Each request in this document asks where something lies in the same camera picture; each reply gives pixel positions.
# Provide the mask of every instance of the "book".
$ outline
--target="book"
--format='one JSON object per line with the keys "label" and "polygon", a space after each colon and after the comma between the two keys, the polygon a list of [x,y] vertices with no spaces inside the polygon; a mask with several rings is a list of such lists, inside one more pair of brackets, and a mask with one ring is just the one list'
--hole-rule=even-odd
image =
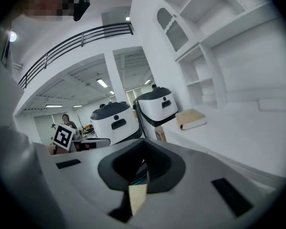
{"label": "book", "polygon": [[181,130],[187,130],[206,124],[205,115],[194,109],[176,113],[176,120]]}

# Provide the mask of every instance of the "white ceiling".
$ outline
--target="white ceiling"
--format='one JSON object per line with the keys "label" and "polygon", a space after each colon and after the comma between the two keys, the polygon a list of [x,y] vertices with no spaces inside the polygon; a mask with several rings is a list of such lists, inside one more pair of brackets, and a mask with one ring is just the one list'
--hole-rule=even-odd
{"label": "white ceiling", "polygon": [[[144,85],[148,79],[153,82],[153,76],[142,48],[117,53],[114,57],[125,91]],[[40,113],[46,110],[47,104],[62,104],[64,108],[70,108],[73,105],[85,105],[112,96],[109,91],[113,90],[113,87],[104,58],[85,65],[80,63],[78,65],[78,68],[55,82],[45,85],[26,105],[22,113]],[[97,83],[96,80],[100,78],[108,87],[104,88]]]}
{"label": "white ceiling", "polygon": [[[90,0],[90,7],[87,9],[82,19],[76,22],[81,23],[101,15],[103,12],[111,11],[120,6],[131,6],[132,0]],[[70,16],[64,16],[62,21],[41,21],[25,16],[16,18],[12,23],[12,30],[17,33],[17,40],[11,44],[13,61],[20,63],[29,48],[37,43],[45,34],[56,31],[58,28],[73,27],[74,21]]]}

